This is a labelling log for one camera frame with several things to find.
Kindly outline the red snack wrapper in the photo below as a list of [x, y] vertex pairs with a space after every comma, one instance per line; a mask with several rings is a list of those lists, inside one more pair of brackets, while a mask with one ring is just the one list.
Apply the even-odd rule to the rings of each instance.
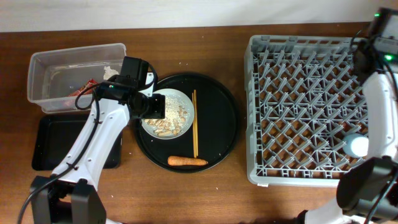
[[[74, 92], [72, 92], [71, 94], [69, 94], [68, 97], [73, 97], [73, 96], [78, 96], [81, 93], [83, 93], [84, 95], [88, 95], [91, 94], [91, 92], [93, 91], [92, 89], [90, 89], [90, 87], [94, 86], [98, 84], [97, 81], [95, 81], [94, 79], [90, 79], [88, 80], [82, 87], [80, 87], [78, 90], [75, 90]], [[67, 100], [66, 102], [64, 102], [65, 106], [72, 106], [75, 104], [75, 100]]]

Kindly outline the orange carrot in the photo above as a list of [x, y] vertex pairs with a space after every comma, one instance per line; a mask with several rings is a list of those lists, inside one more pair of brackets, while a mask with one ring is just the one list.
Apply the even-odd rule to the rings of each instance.
[[208, 163], [203, 159], [179, 156], [170, 156], [168, 157], [167, 162], [170, 166], [204, 166]]

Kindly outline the wooden chopstick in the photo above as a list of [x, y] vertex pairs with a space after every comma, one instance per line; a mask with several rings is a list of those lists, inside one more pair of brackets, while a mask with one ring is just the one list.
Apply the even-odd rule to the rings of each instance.
[[193, 105], [195, 117], [193, 121], [193, 133], [194, 133], [194, 158], [198, 157], [198, 125], [197, 125], [197, 91], [193, 91]]
[[193, 103], [193, 124], [192, 124], [192, 131], [193, 131], [193, 157], [197, 158], [197, 103], [196, 103], [196, 90], [192, 93], [192, 103]]

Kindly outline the blue plastic cup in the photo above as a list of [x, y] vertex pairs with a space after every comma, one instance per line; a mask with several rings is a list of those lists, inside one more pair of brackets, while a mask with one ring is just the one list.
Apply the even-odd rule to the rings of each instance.
[[347, 135], [343, 138], [345, 145], [343, 151], [350, 157], [365, 157], [368, 154], [369, 139], [358, 133]]

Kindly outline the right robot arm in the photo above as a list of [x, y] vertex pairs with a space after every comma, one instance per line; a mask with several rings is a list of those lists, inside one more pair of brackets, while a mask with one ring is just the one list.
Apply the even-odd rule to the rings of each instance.
[[368, 154], [339, 181], [336, 197], [304, 210], [295, 223], [384, 223], [397, 221], [397, 75], [371, 40], [354, 53], [368, 106]]

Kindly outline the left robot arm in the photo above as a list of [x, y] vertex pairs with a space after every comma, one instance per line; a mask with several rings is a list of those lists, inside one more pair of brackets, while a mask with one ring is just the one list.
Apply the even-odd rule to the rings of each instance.
[[23, 204], [35, 223], [111, 223], [98, 195], [103, 166], [130, 119], [163, 118], [165, 97], [157, 83], [116, 82], [92, 86], [90, 115], [72, 148], [50, 177], [37, 176]]

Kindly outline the white tissue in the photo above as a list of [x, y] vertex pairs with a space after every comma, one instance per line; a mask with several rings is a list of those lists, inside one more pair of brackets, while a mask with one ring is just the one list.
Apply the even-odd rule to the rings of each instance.
[[119, 72], [115, 69], [112, 69], [110, 66], [104, 67], [103, 80], [109, 80], [114, 75], [119, 75]]

